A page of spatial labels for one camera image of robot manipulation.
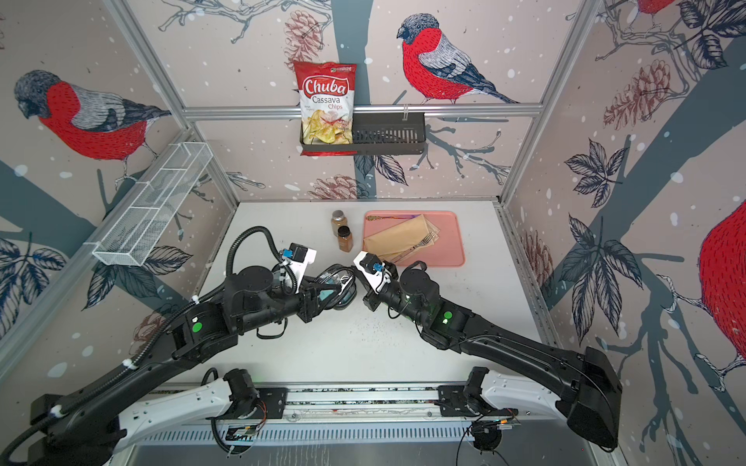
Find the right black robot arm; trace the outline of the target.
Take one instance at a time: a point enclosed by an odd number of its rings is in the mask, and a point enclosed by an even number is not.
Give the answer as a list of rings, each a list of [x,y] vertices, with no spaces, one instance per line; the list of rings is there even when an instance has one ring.
[[[533,380],[558,396],[555,406],[570,430],[606,450],[619,446],[623,386],[602,351],[559,349],[493,324],[443,298],[422,269],[408,268],[395,280],[380,264],[358,265],[356,276],[365,282],[370,310],[385,304],[435,349],[487,359]]]

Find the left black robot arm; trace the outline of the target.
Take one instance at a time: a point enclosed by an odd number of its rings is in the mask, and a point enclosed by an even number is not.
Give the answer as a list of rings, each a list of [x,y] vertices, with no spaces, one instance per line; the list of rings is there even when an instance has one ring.
[[[235,254],[254,234],[262,234],[276,264],[235,271]],[[213,356],[237,345],[240,336],[290,316],[310,322],[322,312],[320,286],[304,283],[315,259],[297,243],[278,250],[270,231],[255,226],[232,243],[221,285],[176,312],[141,347],[108,374],[66,396],[43,395],[32,405],[31,425],[1,454],[4,465],[35,434],[28,465],[103,465],[134,433],[120,415],[138,400]]]

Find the clear pouch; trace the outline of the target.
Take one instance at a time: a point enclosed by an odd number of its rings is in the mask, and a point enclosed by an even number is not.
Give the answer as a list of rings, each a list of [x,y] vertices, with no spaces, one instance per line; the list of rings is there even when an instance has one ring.
[[[350,266],[332,264],[311,283],[321,287],[319,300],[323,311],[343,311],[357,296],[356,276]]]

